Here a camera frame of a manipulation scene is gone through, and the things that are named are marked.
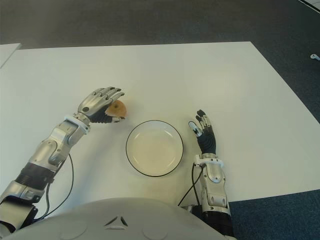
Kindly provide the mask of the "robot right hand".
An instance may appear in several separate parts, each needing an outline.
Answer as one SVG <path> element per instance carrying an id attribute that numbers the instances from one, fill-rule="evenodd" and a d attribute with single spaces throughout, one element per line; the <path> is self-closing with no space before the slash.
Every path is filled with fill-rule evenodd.
<path id="1" fill-rule="evenodd" d="M 207 114 L 199 109 L 195 118 L 199 122 L 198 126 L 194 121 L 189 121 L 188 126 L 196 136 L 198 146 L 202 154 L 216 154 L 217 142 L 211 121 Z"/>

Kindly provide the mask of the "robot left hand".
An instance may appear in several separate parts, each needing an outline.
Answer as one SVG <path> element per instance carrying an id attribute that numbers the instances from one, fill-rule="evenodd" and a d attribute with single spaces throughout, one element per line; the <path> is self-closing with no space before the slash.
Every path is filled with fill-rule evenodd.
<path id="1" fill-rule="evenodd" d="M 89 123 L 118 123 L 125 120 L 123 116 L 111 116 L 106 110 L 120 97 L 124 95 L 120 88 L 98 88 L 90 93 L 78 106 L 74 117 Z"/>

